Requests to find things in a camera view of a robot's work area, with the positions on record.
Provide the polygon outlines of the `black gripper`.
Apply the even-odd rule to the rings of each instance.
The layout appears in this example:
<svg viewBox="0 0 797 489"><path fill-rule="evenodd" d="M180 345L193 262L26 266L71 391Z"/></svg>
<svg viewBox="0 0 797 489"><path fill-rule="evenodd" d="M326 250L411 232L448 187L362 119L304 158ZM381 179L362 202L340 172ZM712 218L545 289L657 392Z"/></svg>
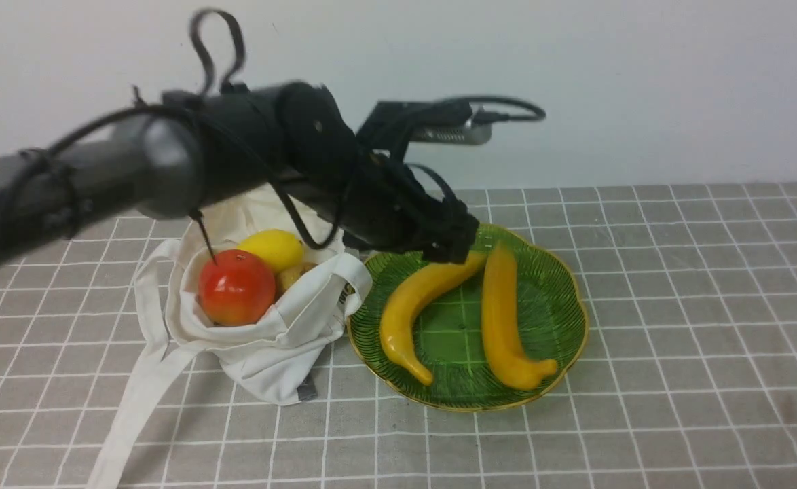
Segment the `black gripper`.
<svg viewBox="0 0 797 489"><path fill-rule="evenodd" d="M377 153L360 159L349 181L317 213L339 226L351 247L421 253L433 263L466 261L479 228L438 173Z"/></svg>

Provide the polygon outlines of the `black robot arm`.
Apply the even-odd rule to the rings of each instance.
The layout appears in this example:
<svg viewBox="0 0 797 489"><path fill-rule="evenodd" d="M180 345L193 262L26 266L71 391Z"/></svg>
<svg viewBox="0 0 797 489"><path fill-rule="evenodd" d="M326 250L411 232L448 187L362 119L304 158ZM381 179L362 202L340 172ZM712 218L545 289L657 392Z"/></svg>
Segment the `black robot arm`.
<svg viewBox="0 0 797 489"><path fill-rule="evenodd" d="M167 92L161 114L126 118L109 139L76 143L53 161L79 210L57 175L35 177L5 220L1 262L131 208L183 219L270 179L358 249L460 263L479 229L464 203L433 198L408 165L362 145L329 90L303 81L204 101Z"/></svg>

